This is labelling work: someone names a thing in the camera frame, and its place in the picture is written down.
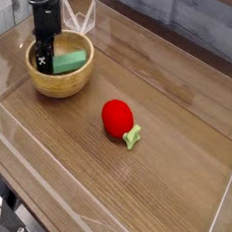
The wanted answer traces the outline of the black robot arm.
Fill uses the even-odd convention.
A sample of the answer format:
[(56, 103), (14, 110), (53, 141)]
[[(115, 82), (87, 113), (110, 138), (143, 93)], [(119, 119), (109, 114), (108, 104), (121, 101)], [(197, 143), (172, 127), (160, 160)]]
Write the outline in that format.
[(29, 0), (33, 9), (35, 60), (40, 73), (53, 73), (54, 37), (61, 29), (61, 0)]

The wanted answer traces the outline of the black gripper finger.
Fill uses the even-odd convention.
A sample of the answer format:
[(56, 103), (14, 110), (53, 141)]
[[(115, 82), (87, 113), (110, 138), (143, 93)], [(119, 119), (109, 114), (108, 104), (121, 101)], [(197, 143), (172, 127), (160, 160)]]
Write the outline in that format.
[(38, 40), (35, 44), (35, 60), (37, 70), (42, 74), (53, 73), (53, 44), (48, 42), (41, 42)]

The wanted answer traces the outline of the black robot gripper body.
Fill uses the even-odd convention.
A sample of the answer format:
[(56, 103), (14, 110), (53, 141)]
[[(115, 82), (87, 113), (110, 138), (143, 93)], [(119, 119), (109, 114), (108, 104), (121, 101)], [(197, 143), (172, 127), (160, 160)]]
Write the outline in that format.
[(30, 0), (33, 8), (34, 36), (46, 43), (61, 33), (61, 0)]

